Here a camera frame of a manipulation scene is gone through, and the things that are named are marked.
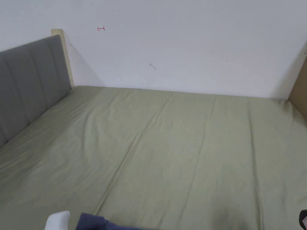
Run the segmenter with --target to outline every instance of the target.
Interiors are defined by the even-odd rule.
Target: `white object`
[[[54,213],[47,219],[45,230],[68,230],[69,211]]]

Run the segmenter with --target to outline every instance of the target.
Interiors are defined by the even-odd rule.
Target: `black object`
[[[298,218],[298,222],[300,223],[300,226],[304,229],[304,230],[307,230],[304,223],[303,223],[303,220],[307,217],[307,210],[302,210],[300,212],[300,216]]]

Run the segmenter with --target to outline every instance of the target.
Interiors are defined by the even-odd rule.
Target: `navy fabric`
[[[120,227],[104,217],[81,213],[76,230],[138,230],[138,228]]]

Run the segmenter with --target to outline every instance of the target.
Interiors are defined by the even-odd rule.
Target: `gray upholstered headboard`
[[[59,35],[0,52],[0,147],[70,90]]]

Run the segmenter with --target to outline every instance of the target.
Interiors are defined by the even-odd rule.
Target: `wooden bedpost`
[[[307,119],[307,58],[298,74],[288,100]]]
[[[68,51],[67,51],[64,31],[62,29],[52,29],[51,35],[52,36],[53,35],[60,35],[60,37],[61,37],[70,84],[71,84],[72,87],[74,87],[75,86],[74,85],[74,79],[72,78],[72,69],[70,68],[70,62],[69,62],[69,58],[68,58]]]

